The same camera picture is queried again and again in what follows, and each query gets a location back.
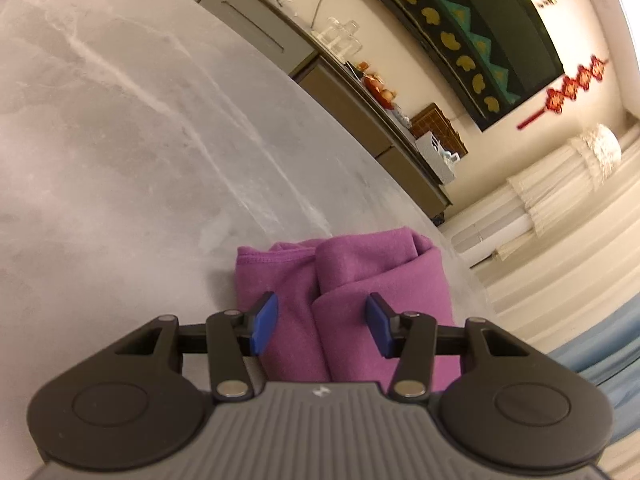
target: grey marble surface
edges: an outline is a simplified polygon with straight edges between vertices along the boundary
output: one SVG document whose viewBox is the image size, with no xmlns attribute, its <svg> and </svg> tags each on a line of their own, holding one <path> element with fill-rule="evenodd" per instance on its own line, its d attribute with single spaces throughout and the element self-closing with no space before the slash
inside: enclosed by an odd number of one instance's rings
<svg viewBox="0 0 640 480">
<path fill-rule="evenodd" d="M 409 225 L 455 314 L 484 292 L 313 99 L 191 0 L 0 0 L 0 478 L 39 386 L 162 314 L 234 305 L 236 247 Z M 206 384 L 206 372 L 186 374 Z"/>
</svg>

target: purple towel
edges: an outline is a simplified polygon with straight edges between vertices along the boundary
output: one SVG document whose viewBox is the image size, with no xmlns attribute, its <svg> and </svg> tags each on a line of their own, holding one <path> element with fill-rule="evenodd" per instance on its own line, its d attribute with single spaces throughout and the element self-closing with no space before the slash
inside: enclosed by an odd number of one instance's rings
<svg viewBox="0 0 640 480">
<path fill-rule="evenodd" d="M 417 310 L 452 324 L 440 251 L 408 228 L 280 242 L 267 252 L 240 247 L 236 290 L 240 310 L 265 290 L 278 295 L 278 324 L 261 358 L 273 381 L 379 381 L 386 390 L 398 362 L 380 357 L 365 323 L 371 292 L 396 312 Z M 437 357 L 432 389 L 459 375 L 457 357 Z"/>
</svg>

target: red chinese knot decoration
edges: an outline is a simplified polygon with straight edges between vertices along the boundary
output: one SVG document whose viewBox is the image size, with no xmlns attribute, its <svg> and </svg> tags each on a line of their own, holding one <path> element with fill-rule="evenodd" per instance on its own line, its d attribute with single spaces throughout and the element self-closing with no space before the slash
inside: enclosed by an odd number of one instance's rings
<svg viewBox="0 0 640 480">
<path fill-rule="evenodd" d="M 526 126 L 529 126 L 546 111 L 560 115 L 562 113 L 562 105 L 564 104 L 565 99 L 575 101 L 578 97 L 578 90 L 580 88 L 587 92 L 592 78 L 596 81 L 602 81 L 602 77 L 604 76 L 604 67 L 606 64 L 607 61 L 602 61 L 596 56 L 591 56 L 591 65 L 589 68 L 585 68 L 583 65 L 578 65 L 578 73 L 575 78 L 565 75 L 562 78 L 562 86 L 559 90 L 548 88 L 546 90 L 545 106 L 540 108 L 540 110 L 534 113 L 530 118 L 518 124 L 518 129 L 521 130 Z"/>
</svg>

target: drawer handle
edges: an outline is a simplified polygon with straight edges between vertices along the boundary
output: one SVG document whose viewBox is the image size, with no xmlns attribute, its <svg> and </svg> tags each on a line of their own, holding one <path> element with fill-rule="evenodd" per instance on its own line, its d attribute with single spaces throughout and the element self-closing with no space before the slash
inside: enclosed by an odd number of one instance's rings
<svg viewBox="0 0 640 480">
<path fill-rule="evenodd" d="M 277 46 L 281 53 L 284 53 L 284 47 L 279 44 L 276 40 L 274 40 L 267 32 L 265 32 L 264 30 L 262 30 L 258 25 L 256 25 L 254 22 L 252 22 L 252 20 L 245 16 L 241 10 L 236 9 L 233 4 L 230 4 L 228 1 L 223 1 L 223 4 L 225 4 L 226 6 L 231 7 L 236 13 L 238 13 L 239 16 L 242 16 L 245 20 L 247 20 L 249 23 L 251 23 L 255 28 L 257 28 L 261 33 L 263 33 L 267 38 L 269 38 L 271 41 L 273 41 L 273 44 L 275 44 L 275 46 Z"/>
</svg>

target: light blue curtain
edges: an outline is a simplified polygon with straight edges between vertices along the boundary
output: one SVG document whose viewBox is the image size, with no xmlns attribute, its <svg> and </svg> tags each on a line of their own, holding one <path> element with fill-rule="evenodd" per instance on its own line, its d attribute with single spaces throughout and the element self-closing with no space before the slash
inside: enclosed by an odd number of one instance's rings
<svg viewBox="0 0 640 480">
<path fill-rule="evenodd" d="M 612 444 L 640 428 L 640 294 L 549 357 L 609 397 L 615 411 Z"/>
</svg>

